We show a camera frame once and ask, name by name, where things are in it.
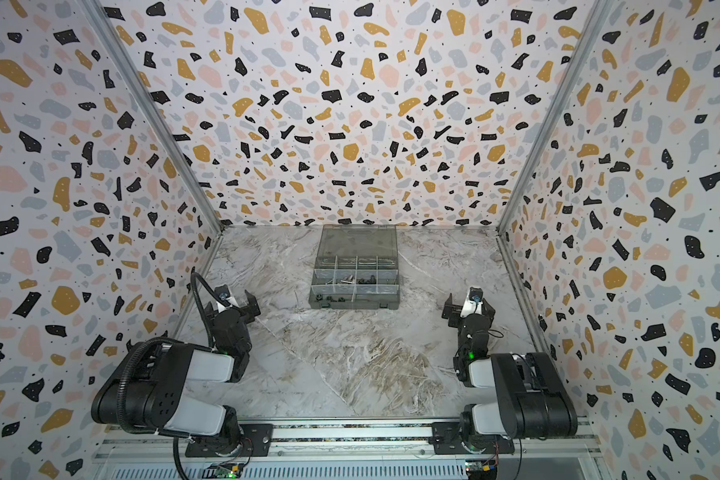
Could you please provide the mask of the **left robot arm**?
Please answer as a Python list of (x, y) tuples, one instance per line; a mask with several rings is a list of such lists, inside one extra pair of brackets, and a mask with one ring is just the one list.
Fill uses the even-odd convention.
[(246, 303), (230, 296), (203, 310), (212, 346), (155, 337), (133, 346), (94, 397), (91, 417), (131, 434), (214, 441), (231, 450), (242, 441), (234, 408), (210, 404), (185, 392), (188, 382), (238, 383), (250, 362), (248, 325), (261, 310), (246, 292)]

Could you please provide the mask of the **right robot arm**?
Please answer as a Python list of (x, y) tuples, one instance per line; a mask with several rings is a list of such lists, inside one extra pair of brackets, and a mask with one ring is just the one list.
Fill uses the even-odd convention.
[(472, 452), (498, 449), (500, 442), (526, 438), (548, 440), (577, 434), (578, 415), (553, 365), (542, 352), (494, 353), (496, 310), (480, 288), (472, 287), (463, 303), (449, 296), (441, 317), (457, 331), (453, 369), (467, 388), (488, 389), (495, 399), (464, 407), (457, 438)]

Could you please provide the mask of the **grey plastic organizer box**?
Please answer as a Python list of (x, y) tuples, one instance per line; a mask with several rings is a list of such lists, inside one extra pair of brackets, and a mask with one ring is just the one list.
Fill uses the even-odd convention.
[[(356, 277), (355, 284), (339, 284)], [(359, 284), (374, 275), (376, 284)], [(342, 295), (344, 302), (317, 302), (315, 295)], [(326, 225), (314, 262), (309, 290), (314, 309), (396, 310), (400, 305), (397, 230), (393, 225)]]

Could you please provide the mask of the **right circuit board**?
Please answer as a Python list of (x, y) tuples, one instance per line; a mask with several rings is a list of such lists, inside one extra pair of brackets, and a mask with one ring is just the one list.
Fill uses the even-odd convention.
[(466, 461), (465, 473), (468, 480), (496, 480), (497, 461), (493, 459)]

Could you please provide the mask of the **circuit board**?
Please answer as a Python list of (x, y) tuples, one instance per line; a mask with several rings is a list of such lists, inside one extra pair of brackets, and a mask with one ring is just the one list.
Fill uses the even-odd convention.
[(468, 480), (496, 480), (497, 461), (493, 459), (466, 461), (465, 473)]
[(222, 463), (209, 466), (203, 472), (203, 479), (241, 479), (244, 465), (241, 463)]

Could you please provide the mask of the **left circuit board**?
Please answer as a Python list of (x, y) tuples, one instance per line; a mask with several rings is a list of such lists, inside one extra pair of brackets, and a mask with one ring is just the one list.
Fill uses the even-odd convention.
[(241, 463), (222, 463), (209, 466), (203, 472), (203, 479), (241, 479), (244, 465)]

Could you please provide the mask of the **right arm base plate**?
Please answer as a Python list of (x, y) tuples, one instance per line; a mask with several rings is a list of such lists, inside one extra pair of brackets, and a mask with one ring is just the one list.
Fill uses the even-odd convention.
[(434, 422), (428, 443), (436, 455), (514, 454), (514, 443), (500, 434), (476, 433), (464, 422)]

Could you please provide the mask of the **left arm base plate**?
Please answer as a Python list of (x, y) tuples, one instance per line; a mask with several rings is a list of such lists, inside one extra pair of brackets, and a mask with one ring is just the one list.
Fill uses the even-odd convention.
[(273, 438), (271, 423), (242, 423), (223, 427), (214, 437), (196, 437), (185, 449), (187, 458), (244, 460), (266, 457)]

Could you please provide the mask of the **aluminium mounting rail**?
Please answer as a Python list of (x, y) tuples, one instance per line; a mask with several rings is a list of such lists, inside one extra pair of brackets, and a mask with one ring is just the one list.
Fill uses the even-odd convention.
[[(581, 458), (599, 461), (603, 457), (592, 429), (579, 419), (577, 433), (563, 439), (509, 440), (499, 434), (502, 460), (533, 458)], [(328, 418), (262, 419), (241, 421), (244, 453), (211, 454), (210, 447), (189, 442), (206, 456), (190, 457), (186, 463), (233, 459), (329, 461), (349, 460), (429, 460), (478, 458), (463, 446), (456, 418)], [(172, 440), (156, 435), (129, 435), (114, 428), (107, 434), (94, 464), (168, 462), (172, 460)]]

